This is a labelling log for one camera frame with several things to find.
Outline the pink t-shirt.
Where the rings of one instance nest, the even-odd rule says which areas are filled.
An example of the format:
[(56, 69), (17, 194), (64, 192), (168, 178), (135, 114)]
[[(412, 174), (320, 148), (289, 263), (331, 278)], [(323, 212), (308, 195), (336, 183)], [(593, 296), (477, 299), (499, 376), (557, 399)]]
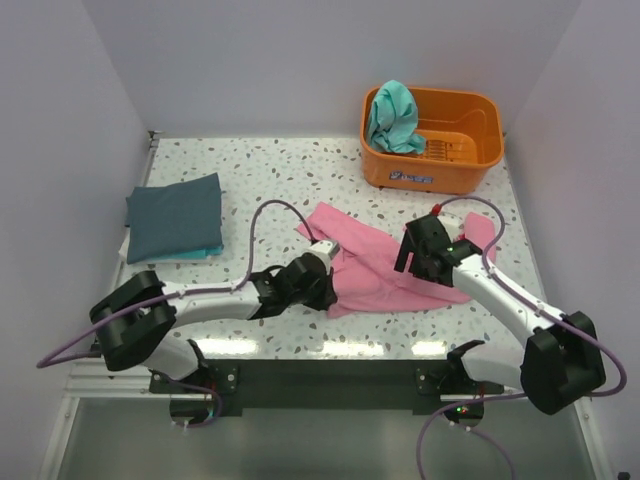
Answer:
[(306, 238), (336, 241), (332, 260), (337, 302), (328, 317), (353, 313), (403, 313), (464, 304), (471, 297), (456, 288), (430, 283), (394, 270), (400, 243), (389, 234), (319, 203), (297, 232)]

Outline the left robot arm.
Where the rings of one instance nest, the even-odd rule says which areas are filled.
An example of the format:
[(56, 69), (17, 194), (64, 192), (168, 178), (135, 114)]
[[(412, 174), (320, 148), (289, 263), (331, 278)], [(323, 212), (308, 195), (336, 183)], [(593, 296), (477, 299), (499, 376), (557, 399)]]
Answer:
[(190, 288), (143, 271), (95, 305), (90, 320), (109, 371), (143, 366), (196, 392), (212, 376), (196, 342), (173, 337), (172, 329), (272, 318), (293, 305), (327, 311), (336, 302), (330, 257), (308, 251), (282, 269), (251, 273), (239, 287), (227, 282)]

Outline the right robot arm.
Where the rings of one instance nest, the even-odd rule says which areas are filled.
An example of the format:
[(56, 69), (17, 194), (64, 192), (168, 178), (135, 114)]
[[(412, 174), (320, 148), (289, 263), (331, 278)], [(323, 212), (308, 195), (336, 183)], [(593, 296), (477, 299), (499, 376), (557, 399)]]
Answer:
[(406, 224), (395, 270), (436, 286), (454, 287), (479, 303), (520, 343), (515, 352), (481, 340), (447, 355), (445, 379), (459, 393), (480, 382), (522, 391), (552, 415), (606, 381), (596, 330), (582, 312), (566, 314), (528, 293), (468, 239), (456, 240), (434, 214)]

